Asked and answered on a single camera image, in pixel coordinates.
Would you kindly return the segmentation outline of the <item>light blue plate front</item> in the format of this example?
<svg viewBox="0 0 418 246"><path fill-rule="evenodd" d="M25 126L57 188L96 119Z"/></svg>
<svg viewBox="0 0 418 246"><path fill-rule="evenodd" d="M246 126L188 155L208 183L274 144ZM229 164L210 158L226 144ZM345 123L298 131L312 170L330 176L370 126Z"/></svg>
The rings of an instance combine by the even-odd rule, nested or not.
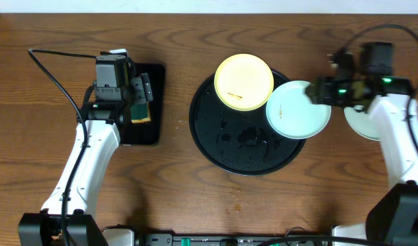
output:
<svg viewBox="0 0 418 246"><path fill-rule="evenodd" d="M357 134L373 141L380 140L373 122L364 111L364 106L356 105L354 107L346 107L344 109L344 115L350 127Z"/></svg>

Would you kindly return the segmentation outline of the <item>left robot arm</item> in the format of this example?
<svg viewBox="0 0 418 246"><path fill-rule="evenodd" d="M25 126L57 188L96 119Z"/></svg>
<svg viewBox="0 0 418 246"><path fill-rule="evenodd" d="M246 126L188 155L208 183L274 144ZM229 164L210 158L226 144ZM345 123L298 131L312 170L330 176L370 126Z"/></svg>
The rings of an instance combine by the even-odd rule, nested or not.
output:
<svg viewBox="0 0 418 246"><path fill-rule="evenodd" d="M165 71L133 80L152 102L135 103L127 130L113 120L90 116L77 126L76 141L60 180L39 213L25 213L18 225L21 245L138 245L127 225L100 230L96 203L109 161L120 145L151 146L159 141Z"/></svg>

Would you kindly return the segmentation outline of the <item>green yellow sponge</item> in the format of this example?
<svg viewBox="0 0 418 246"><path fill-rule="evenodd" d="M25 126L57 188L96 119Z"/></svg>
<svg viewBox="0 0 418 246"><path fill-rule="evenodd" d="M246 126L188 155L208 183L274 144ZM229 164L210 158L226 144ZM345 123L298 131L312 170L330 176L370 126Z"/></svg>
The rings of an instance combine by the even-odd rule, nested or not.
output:
<svg viewBox="0 0 418 246"><path fill-rule="evenodd" d="M151 121L149 103L133 105L131 107L131 122L133 124L143 124Z"/></svg>

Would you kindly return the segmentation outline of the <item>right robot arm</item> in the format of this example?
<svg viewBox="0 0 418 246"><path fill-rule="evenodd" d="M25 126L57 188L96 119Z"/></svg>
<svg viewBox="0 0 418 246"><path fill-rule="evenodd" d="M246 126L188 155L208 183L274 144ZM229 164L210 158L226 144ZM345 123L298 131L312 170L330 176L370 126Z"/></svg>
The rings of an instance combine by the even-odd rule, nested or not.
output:
<svg viewBox="0 0 418 246"><path fill-rule="evenodd" d="M418 245L418 111L410 81L322 77L304 93L316 105L363 106L378 132L391 187L369 212L365 236L371 243Z"/></svg>

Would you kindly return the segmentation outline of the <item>light blue plate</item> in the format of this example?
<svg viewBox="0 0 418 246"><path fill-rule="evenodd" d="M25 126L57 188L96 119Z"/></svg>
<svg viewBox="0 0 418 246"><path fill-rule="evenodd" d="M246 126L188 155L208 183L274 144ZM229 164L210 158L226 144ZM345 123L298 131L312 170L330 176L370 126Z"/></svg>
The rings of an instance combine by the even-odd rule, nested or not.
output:
<svg viewBox="0 0 418 246"><path fill-rule="evenodd" d="M346 107L344 109L344 115L350 127L357 134L373 141L380 140L373 122L364 111L364 106L356 105L354 107Z"/></svg>
<svg viewBox="0 0 418 246"><path fill-rule="evenodd" d="M307 139L320 133L331 116L328 105L314 105L305 94L308 81L289 81L278 86L266 104L266 118L280 135Z"/></svg>

